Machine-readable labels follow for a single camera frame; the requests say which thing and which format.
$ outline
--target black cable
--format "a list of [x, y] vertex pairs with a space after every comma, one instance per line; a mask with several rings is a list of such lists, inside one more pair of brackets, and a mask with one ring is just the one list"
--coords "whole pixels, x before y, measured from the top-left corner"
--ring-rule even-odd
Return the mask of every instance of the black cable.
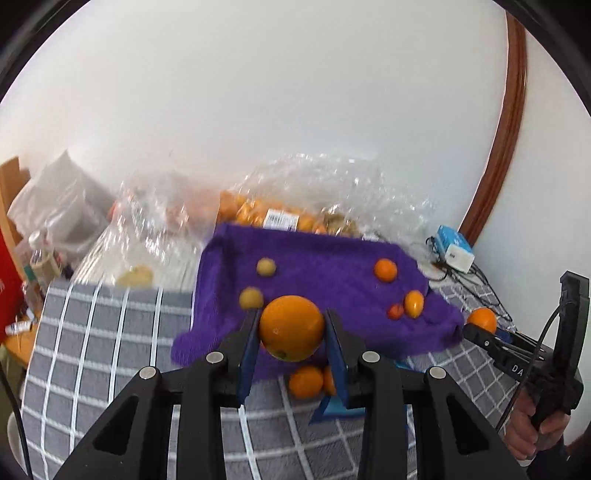
[[6, 378], [4, 369], [2, 368], [2, 364], [0, 364], [0, 382], [2, 382], [2, 386], [6, 391], [8, 401], [10, 402], [10, 406], [12, 407], [12, 411], [14, 412], [14, 418], [17, 421], [18, 436], [21, 440], [22, 457], [25, 460], [25, 468], [27, 469], [27, 475], [31, 480], [34, 480], [33, 470], [31, 470], [31, 459], [29, 458], [27, 438], [25, 437], [25, 427], [22, 424], [21, 411], [18, 408], [17, 399], [15, 398], [14, 393], [12, 393], [12, 388], [10, 388], [10, 384], [8, 383], [8, 379]]
[[511, 399], [509, 400], [509, 403], [505, 407], [505, 411], [503, 412], [503, 415], [501, 415], [501, 418], [499, 419], [498, 423], [496, 424], [495, 430], [497, 432], [500, 432], [501, 429], [503, 428], [503, 424], [507, 420], [507, 417], [509, 416], [509, 413], [511, 413], [511, 409], [513, 408], [513, 405], [515, 405], [515, 402], [517, 400], [517, 397], [521, 393], [521, 390], [523, 390], [523, 387], [525, 386], [525, 383], [527, 382], [527, 379], [529, 378], [529, 376], [531, 374], [531, 371], [532, 371], [532, 369], [534, 367], [534, 362], [535, 362], [535, 360], [538, 358], [538, 356], [540, 354], [540, 350], [542, 348], [542, 342], [544, 341], [544, 337], [546, 336], [546, 333], [548, 333], [548, 330], [550, 329], [550, 326], [554, 322], [554, 319], [560, 313], [560, 309], [562, 307], [563, 307], [563, 305], [558, 305], [556, 307], [556, 310], [554, 311], [554, 313], [552, 313], [552, 315], [550, 316], [550, 318], [546, 322], [546, 325], [544, 325], [544, 329], [542, 330], [542, 333], [540, 334], [540, 338], [538, 338], [538, 342], [535, 344], [534, 353], [531, 356], [529, 363], [527, 364], [527, 368], [525, 369], [525, 373], [521, 377], [521, 380], [519, 381], [519, 384], [517, 385], [517, 388], [513, 392], [513, 395], [511, 397]]

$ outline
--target white stripe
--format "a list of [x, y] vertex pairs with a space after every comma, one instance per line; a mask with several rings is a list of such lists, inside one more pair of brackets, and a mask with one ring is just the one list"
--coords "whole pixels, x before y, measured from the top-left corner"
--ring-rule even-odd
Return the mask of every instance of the white stripe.
[[353, 468], [353, 470], [357, 470], [357, 463], [355, 462], [355, 459], [353, 458], [353, 453], [351, 452], [351, 447], [349, 447], [349, 442], [347, 442], [347, 437], [345, 437], [345, 431], [343, 430], [343, 426], [340, 424], [339, 419], [336, 419], [335, 423], [336, 423], [336, 429], [339, 431], [339, 437], [345, 447], [345, 452], [347, 452], [347, 456], [349, 457], [349, 461], [351, 462], [351, 467]]
[[64, 459], [56, 457], [55, 455], [52, 455], [52, 454], [46, 452], [45, 450], [43, 450], [42, 448], [38, 447], [31, 440], [27, 440], [27, 445], [29, 447], [31, 447], [33, 450], [35, 450], [37, 453], [41, 454], [41, 456], [43, 457], [43, 463], [46, 463], [45, 458], [49, 458], [49, 460], [57, 463], [58, 465], [61, 465], [62, 463], [65, 462]]
[[160, 308], [162, 306], [162, 289], [158, 289], [156, 297], [156, 311], [154, 312], [154, 327], [152, 328], [152, 348], [150, 350], [150, 365], [156, 366], [156, 350], [158, 349], [158, 327], [160, 326]]
[[[58, 319], [55, 319], [52, 317], [44, 318], [43, 322], [47, 325], [53, 325], [53, 326], [58, 326], [60, 323], [60, 321]], [[71, 332], [86, 333], [86, 327], [83, 325], [78, 325], [76, 323], [64, 322], [63, 329], [69, 330]], [[104, 330], [101, 328], [92, 327], [92, 336], [99, 337], [99, 338], [108, 338], [109, 340], [120, 339], [120, 340], [124, 340], [127, 342], [132, 342], [132, 343], [144, 343], [147, 345], [152, 345], [152, 336], [151, 335], [149, 335], [149, 336], [148, 335], [140, 335], [138, 333], [118, 333], [114, 330]], [[160, 338], [158, 338], [157, 342], [158, 342], [158, 345], [172, 346], [174, 339], [160, 337]]]
[[193, 320], [194, 320], [194, 315], [195, 315], [195, 291], [197, 290], [197, 287], [195, 287], [193, 289], [193, 295], [191, 296], [191, 324], [189, 327], [189, 330], [193, 330]]
[[[47, 374], [47, 385], [51, 384], [51, 378], [53, 376], [53, 369], [56, 367], [56, 358], [57, 358], [57, 349], [60, 346], [60, 339], [61, 339], [61, 326], [64, 323], [64, 317], [66, 316], [66, 309], [68, 307], [68, 302], [70, 300], [70, 293], [72, 292], [72, 288], [74, 287], [74, 284], [70, 284], [70, 287], [68, 288], [67, 292], [66, 292], [66, 297], [64, 299], [64, 306], [61, 308], [61, 315], [60, 315], [60, 325], [57, 328], [57, 334], [56, 334], [56, 345], [53, 349], [53, 357], [51, 359], [51, 363], [49, 365], [49, 373]], [[42, 418], [41, 418], [41, 457], [43, 458], [43, 468], [45, 470], [45, 478], [46, 480], [49, 480], [49, 471], [47, 469], [47, 459], [46, 456], [48, 455], [47, 452], [45, 451], [45, 428], [46, 428], [46, 421], [45, 419], [47, 418], [47, 404], [49, 402], [49, 388], [46, 388], [45, 390], [45, 396], [43, 397], [43, 410], [42, 410]]]
[[78, 414], [78, 397], [80, 397], [80, 383], [82, 381], [82, 372], [84, 370], [84, 358], [86, 357], [88, 338], [90, 336], [90, 328], [92, 327], [92, 317], [95, 314], [96, 298], [99, 295], [99, 290], [102, 287], [102, 284], [101, 281], [97, 284], [95, 287], [95, 294], [92, 297], [92, 304], [90, 304], [90, 311], [88, 312], [88, 321], [86, 322], [84, 340], [82, 341], [80, 361], [78, 362], [78, 371], [76, 372], [76, 385], [74, 386], [74, 398], [72, 400], [72, 423], [70, 424], [70, 451], [74, 450], [76, 445], [76, 416]]
[[111, 362], [111, 376], [109, 377], [109, 403], [115, 398], [115, 377], [117, 376], [117, 362], [119, 361], [119, 348], [121, 347], [121, 334], [123, 333], [123, 323], [125, 321], [125, 309], [129, 289], [125, 290], [123, 303], [121, 304], [121, 313], [119, 314], [119, 325], [117, 325], [117, 337], [115, 338], [115, 348], [113, 349], [113, 361]]
[[306, 457], [304, 447], [301, 444], [300, 434], [297, 431], [296, 419], [294, 418], [294, 412], [291, 409], [290, 399], [285, 386], [285, 379], [283, 377], [279, 377], [278, 381], [279, 389], [281, 390], [281, 399], [283, 400], [283, 407], [287, 413], [287, 422], [290, 425], [291, 436], [294, 439], [295, 449], [297, 451], [298, 457], [300, 458], [301, 467], [304, 470], [306, 480], [314, 480], [314, 475], [312, 474], [310, 464], [308, 463], [308, 458]]
[[[22, 408], [23, 412], [27, 413], [28, 415], [30, 415], [31, 417], [37, 419], [37, 420], [42, 420], [43, 416], [36, 412], [35, 410], [33, 410], [32, 408], [28, 407], [28, 406], [24, 406]], [[55, 428], [56, 430], [59, 430], [62, 433], [65, 433], [66, 435], [70, 434], [70, 427], [66, 426], [66, 425], [62, 425], [61, 423], [59, 423], [58, 421], [52, 420], [52, 419], [45, 419], [45, 421], [47, 422], [47, 424], [50, 427]], [[76, 432], [76, 436], [78, 438], [82, 438], [84, 436], [83, 432]]]
[[[43, 356], [53, 357], [53, 353], [49, 348], [45, 348], [42, 346], [36, 346], [34, 352]], [[71, 365], [78, 365], [80, 362], [79, 358], [75, 356], [66, 355], [65, 353], [57, 353], [55, 357], [58, 360], [61, 360], [67, 364]], [[84, 360], [84, 368], [89, 368], [91, 370], [95, 370], [97, 372], [104, 372], [107, 374], [111, 373], [111, 366], [107, 364], [100, 364], [98, 362], [92, 362], [90, 360]], [[131, 368], [131, 367], [119, 367], [117, 366], [117, 373], [121, 375], [125, 375], [127, 377], [133, 377], [139, 369]]]
[[[64, 297], [66, 295], [66, 291], [54, 288], [51, 290], [51, 295], [53, 295], [54, 297]], [[72, 298], [72, 300], [81, 300], [89, 303], [93, 301], [92, 295], [87, 295], [85, 293], [79, 293], [76, 291], [72, 292], [70, 298]], [[121, 307], [122, 303], [122, 300], [111, 299], [108, 297], [97, 297], [96, 299], [97, 305], [103, 305], [107, 307]], [[154, 312], [156, 310], [156, 306], [154, 304], [143, 303], [140, 301], [128, 301], [127, 308], [129, 308], [129, 310], [140, 310], [142, 312]], [[193, 309], [187, 307], [176, 307], [174, 305], [162, 305], [160, 307], [160, 310], [161, 313], [169, 313], [171, 315], [183, 315], [188, 317], [189, 315], [191, 315]]]
[[[28, 381], [41, 388], [49, 388], [49, 390], [52, 393], [55, 393], [62, 397], [69, 398], [71, 400], [74, 399], [74, 392], [71, 392], [63, 387], [59, 387], [58, 385], [47, 385], [47, 383], [44, 380], [41, 380], [40, 378], [34, 376], [30, 376], [28, 378]], [[87, 397], [85, 395], [78, 396], [78, 403], [84, 403], [86, 405], [90, 405], [91, 407], [97, 407], [102, 409], [105, 409], [108, 406], [108, 403], [105, 400], [99, 400], [98, 398]]]
[[261, 480], [261, 474], [258, 471], [258, 465], [256, 464], [254, 450], [252, 448], [251, 432], [248, 429], [248, 421], [246, 420], [244, 405], [240, 405], [238, 416], [240, 417], [240, 429], [242, 430], [242, 438], [244, 439], [246, 458], [248, 459], [248, 465], [251, 467], [252, 480]]

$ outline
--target small orange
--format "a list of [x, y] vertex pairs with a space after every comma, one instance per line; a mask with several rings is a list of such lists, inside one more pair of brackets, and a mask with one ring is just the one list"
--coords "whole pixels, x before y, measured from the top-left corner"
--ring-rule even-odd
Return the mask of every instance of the small orange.
[[393, 261], [381, 258], [374, 265], [374, 274], [378, 280], [390, 283], [396, 279], [398, 267]]
[[331, 397], [336, 397], [335, 379], [332, 376], [330, 365], [326, 365], [326, 367], [324, 368], [324, 381], [322, 383], [322, 389], [326, 392], [327, 395], [330, 395]]
[[496, 315], [491, 309], [481, 307], [474, 310], [468, 317], [468, 323], [484, 328], [494, 334], [496, 332]]
[[312, 355], [324, 336], [324, 317], [310, 300], [279, 297], [262, 311], [259, 338], [275, 358], [300, 362]]
[[309, 213], [304, 213], [300, 215], [297, 221], [297, 229], [300, 232], [311, 232], [314, 229], [314, 224], [316, 223], [316, 218], [314, 218]]
[[251, 206], [245, 203], [240, 207], [240, 210], [238, 210], [236, 221], [240, 223], [240, 225], [250, 225], [252, 223], [252, 218]]
[[400, 320], [402, 315], [404, 315], [404, 307], [399, 303], [395, 303], [388, 309], [388, 318], [390, 320]]
[[326, 235], [326, 227], [321, 223], [314, 226], [314, 233], [316, 235]]
[[220, 205], [217, 211], [217, 222], [229, 222], [234, 220], [238, 213], [238, 207], [236, 198], [231, 192], [221, 192]]
[[295, 398], [305, 400], [315, 397], [322, 390], [324, 378], [318, 367], [306, 365], [291, 374], [289, 388]]
[[404, 297], [404, 311], [410, 318], [417, 318], [425, 306], [425, 297], [418, 290], [411, 290]]

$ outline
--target bag of oranges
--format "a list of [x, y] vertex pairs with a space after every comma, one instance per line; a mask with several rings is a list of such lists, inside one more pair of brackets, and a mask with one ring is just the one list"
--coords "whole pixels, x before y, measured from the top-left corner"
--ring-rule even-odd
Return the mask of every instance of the bag of oranges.
[[361, 238], [362, 234], [353, 220], [347, 220], [338, 212], [286, 205], [275, 200], [246, 197], [225, 190], [220, 194], [217, 222], [234, 222], [258, 228], [316, 233], [319, 235]]

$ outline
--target plastic bag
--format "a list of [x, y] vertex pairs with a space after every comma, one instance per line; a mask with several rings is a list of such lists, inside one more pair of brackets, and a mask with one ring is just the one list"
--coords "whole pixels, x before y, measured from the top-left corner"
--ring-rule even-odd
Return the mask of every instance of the plastic bag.
[[25, 239], [46, 229], [56, 250], [75, 265], [109, 225], [106, 214], [113, 200], [66, 151], [23, 187], [8, 217]]
[[222, 192], [218, 221], [262, 226], [269, 209], [299, 215], [298, 230], [396, 242], [409, 250], [424, 245], [433, 206], [389, 183], [372, 161], [297, 154], [257, 167], [233, 194]]
[[84, 259], [74, 281], [192, 290], [199, 258], [212, 236], [217, 195], [175, 172], [124, 182], [111, 224]]

